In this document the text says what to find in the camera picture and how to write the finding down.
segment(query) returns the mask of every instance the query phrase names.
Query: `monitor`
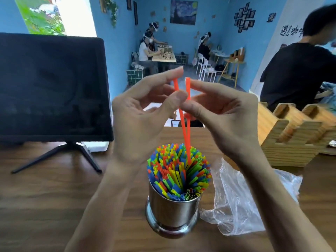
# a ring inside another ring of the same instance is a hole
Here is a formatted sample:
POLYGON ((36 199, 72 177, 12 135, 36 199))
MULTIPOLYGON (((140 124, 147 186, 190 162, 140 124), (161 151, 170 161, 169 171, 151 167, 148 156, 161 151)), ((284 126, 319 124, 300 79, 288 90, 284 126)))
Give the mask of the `monitor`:
POLYGON ((112 141, 101 38, 0 33, 0 141, 112 141))

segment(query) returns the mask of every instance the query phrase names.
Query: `wooden rack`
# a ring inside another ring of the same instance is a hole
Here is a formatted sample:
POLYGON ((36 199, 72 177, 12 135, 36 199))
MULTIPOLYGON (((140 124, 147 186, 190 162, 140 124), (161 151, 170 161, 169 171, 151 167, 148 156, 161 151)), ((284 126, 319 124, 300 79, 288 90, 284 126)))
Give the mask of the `wooden rack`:
POLYGON ((336 117, 310 104, 302 111, 280 103, 274 113, 258 105, 258 140, 272 166, 306 166, 336 138, 336 117))

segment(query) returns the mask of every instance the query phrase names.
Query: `chair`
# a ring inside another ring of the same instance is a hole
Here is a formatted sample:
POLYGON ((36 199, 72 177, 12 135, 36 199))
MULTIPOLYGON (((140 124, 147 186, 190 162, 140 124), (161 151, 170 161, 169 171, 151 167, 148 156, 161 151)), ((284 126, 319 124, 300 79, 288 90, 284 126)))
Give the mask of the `chair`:
POLYGON ((217 75, 218 72, 221 73, 221 71, 216 71, 215 69, 213 69, 213 67, 211 67, 211 65, 209 65, 208 60, 204 59, 203 69, 202 69, 202 73, 201 73, 201 78, 202 78, 202 74, 204 73, 202 81, 204 81, 204 79, 205 79, 205 74, 208 74, 208 77, 209 77, 209 73, 211 73, 210 82, 212 80, 212 75, 213 74, 215 74, 215 77, 213 79, 213 82, 215 82, 216 75, 217 75))
POLYGON ((197 75, 198 67, 201 66, 201 68, 199 70, 198 78, 201 76, 201 71, 202 71, 202 67, 203 67, 203 60, 204 60, 204 56, 202 54, 198 53, 198 64, 197 64, 197 69, 196 69, 196 75, 197 75))

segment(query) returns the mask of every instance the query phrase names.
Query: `monitor stand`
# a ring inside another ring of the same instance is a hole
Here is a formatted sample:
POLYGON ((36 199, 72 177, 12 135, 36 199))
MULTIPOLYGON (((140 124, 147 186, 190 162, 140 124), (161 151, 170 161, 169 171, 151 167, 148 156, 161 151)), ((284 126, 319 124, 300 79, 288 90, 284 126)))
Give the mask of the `monitor stand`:
POLYGON ((26 165, 24 165, 24 166, 22 166, 18 169, 15 169, 15 170, 11 171, 11 173, 12 174, 18 173, 18 172, 20 172, 24 169, 27 169, 28 167, 31 167, 34 164, 37 164, 38 162, 40 162, 44 159, 47 159, 47 158, 57 154, 58 152, 68 151, 68 150, 78 150, 78 151, 80 151, 84 155, 86 160, 94 168, 94 170, 97 173, 102 173, 102 170, 99 168, 98 164, 95 162, 95 160, 91 156, 91 153, 89 152, 87 147, 82 143, 72 142, 72 141, 66 141, 64 144, 61 144, 61 145, 57 146, 56 148, 53 148, 52 150, 48 151, 47 153, 44 153, 43 155, 41 155, 38 158, 31 161, 30 163, 28 163, 28 164, 26 164, 26 165))

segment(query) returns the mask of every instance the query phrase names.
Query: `metal straw holder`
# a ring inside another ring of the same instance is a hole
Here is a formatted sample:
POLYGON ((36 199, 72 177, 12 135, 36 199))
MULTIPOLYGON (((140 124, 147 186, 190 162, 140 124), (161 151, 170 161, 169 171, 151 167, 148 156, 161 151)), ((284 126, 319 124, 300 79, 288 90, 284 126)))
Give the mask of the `metal straw holder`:
POLYGON ((200 199, 199 196, 190 201, 172 201, 159 194, 149 182, 149 196, 145 208, 148 224, 162 237, 180 238, 196 225, 200 199))

